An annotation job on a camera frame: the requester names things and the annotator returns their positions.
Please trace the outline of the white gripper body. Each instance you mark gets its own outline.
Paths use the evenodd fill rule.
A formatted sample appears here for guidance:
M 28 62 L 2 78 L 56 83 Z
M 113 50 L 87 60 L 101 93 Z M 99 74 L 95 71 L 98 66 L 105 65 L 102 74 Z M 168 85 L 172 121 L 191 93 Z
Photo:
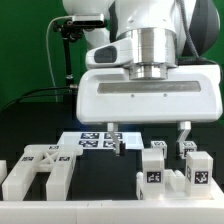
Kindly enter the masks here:
M 180 66 L 166 80 L 131 80 L 123 68 L 94 69 L 80 80 L 83 124 L 212 122 L 223 113 L 217 65 Z

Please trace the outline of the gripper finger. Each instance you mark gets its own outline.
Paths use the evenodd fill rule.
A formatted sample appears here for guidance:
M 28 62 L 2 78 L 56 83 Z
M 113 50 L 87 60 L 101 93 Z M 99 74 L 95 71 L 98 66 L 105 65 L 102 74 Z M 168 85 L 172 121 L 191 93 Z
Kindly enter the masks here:
M 177 138 L 176 145 L 178 148 L 179 156 L 183 158 L 184 157 L 183 143 L 191 131 L 191 122 L 190 121 L 179 122 L 178 131 L 179 131 L 179 136 Z
M 116 132 L 118 131 L 118 125 L 116 123 L 108 123 L 107 131 L 110 134 L 113 142 L 115 143 L 115 154 L 117 156 L 123 156 L 125 153 L 125 144 L 120 142 L 118 137 L 116 136 Z

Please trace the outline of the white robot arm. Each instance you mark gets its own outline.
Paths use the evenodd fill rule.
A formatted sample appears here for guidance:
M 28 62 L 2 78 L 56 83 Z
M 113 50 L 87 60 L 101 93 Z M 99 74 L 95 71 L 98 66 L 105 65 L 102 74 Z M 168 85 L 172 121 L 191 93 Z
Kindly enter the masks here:
M 221 69 L 203 58 L 217 39 L 212 0 L 62 0 L 88 42 L 77 96 L 83 124 L 176 123 L 180 142 L 194 122 L 223 107 Z

